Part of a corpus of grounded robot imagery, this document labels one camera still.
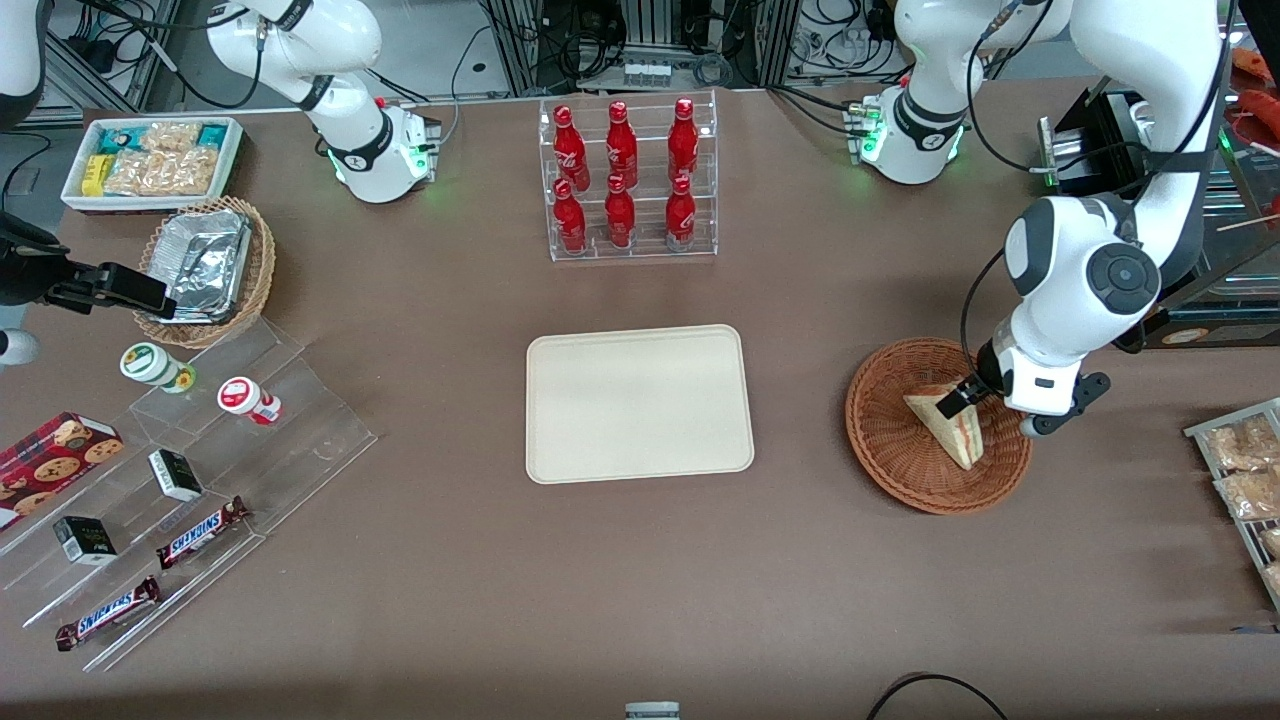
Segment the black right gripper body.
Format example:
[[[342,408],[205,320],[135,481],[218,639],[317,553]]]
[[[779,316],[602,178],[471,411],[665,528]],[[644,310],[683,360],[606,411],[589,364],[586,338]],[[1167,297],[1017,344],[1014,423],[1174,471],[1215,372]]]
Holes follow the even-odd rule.
[[[1,217],[1,305],[42,302],[58,284],[76,278],[68,249],[42,228]]]

